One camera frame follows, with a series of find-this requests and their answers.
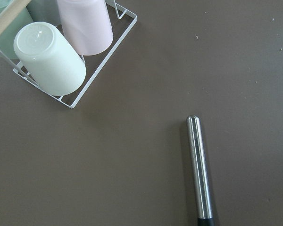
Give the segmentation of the steel muddler black tip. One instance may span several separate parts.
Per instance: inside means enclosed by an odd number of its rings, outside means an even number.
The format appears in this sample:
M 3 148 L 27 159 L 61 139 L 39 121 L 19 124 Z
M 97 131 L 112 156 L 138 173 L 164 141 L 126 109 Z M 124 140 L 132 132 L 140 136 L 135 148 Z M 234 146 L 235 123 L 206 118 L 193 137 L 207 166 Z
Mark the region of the steel muddler black tip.
M 197 206 L 197 225 L 214 226 L 208 172 L 199 117 L 195 115 L 188 116 L 187 129 Z

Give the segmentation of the white upturned cup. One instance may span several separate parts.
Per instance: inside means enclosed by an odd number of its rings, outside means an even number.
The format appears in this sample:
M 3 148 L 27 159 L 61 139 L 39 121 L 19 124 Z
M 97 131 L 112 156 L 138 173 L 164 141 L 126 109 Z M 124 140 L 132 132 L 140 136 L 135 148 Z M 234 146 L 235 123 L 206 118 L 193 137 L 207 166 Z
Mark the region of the white upturned cup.
M 34 22 L 24 26 L 13 46 L 38 86 L 50 95 L 71 94 L 85 80 L 84 62 L 52 24 Z

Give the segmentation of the pink upturned cup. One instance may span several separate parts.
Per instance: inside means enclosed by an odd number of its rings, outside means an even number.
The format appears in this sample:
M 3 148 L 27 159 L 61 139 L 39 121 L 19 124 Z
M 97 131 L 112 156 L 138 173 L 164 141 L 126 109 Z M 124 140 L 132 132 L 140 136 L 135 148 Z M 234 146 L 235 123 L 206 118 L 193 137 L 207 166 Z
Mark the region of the pink upturned cup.
M 64 37 L 84 56 L 104 52 L 113 41 L 113 30 L 104 0 L 58 0 Z

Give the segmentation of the grey upturned cup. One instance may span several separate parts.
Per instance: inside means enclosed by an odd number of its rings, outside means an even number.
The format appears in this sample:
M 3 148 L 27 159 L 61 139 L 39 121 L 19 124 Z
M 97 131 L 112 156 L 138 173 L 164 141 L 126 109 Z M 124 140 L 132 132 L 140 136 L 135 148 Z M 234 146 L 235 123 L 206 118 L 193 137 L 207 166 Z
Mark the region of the grey upturned cup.
M 26 8 L 34 22 L 61 24 L 56 0 L 32 0 Z

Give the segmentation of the green upturned cup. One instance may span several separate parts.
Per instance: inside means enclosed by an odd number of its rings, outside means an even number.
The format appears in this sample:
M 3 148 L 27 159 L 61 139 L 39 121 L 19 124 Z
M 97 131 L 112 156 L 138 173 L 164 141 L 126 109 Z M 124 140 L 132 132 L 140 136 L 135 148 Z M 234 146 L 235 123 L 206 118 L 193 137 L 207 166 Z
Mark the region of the green upturned cup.
M 0 0 L 0 13 L 10 3 L 10 0 Z M 17 55 L 14 52 L 14 39 L 17 33 L 27 24 L 32 23 L 33 20 L 27 10 L 24 8 L 19 15 L 13 20 L 13 22 L 5 29 L 0 36 L 0 50 L 9 58 L 17 59 Z

